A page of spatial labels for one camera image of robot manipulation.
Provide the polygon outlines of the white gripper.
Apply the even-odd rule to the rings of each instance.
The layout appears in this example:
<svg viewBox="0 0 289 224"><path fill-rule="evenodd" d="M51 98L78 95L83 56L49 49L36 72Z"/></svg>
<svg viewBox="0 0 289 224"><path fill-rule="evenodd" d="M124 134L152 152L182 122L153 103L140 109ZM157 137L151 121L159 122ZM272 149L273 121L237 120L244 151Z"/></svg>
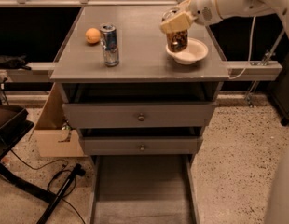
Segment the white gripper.
<svg viewBox="0 0 289 224"><path fill-rule="evenodd" d="M160 24L162 33L171 34L188 30L194 22L209 26L222 20L216 0L184 0L177 7L182 12L173 14Z"/></svg>

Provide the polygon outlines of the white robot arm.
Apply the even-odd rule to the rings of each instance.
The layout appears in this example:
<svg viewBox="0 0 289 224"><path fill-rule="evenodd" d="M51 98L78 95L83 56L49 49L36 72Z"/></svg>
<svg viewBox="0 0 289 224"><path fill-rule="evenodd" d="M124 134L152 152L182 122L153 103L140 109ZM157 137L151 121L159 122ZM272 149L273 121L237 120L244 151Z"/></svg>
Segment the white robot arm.
<svg viewBox="0 0 289 224"><path fill-rule="evenodd" d="M276 14L289 39L289 0L184 0L160 24L164 34L187 30L192 24L212 25L230 17ZM289 145L272 182L264 224L289 224Z"/></svg>

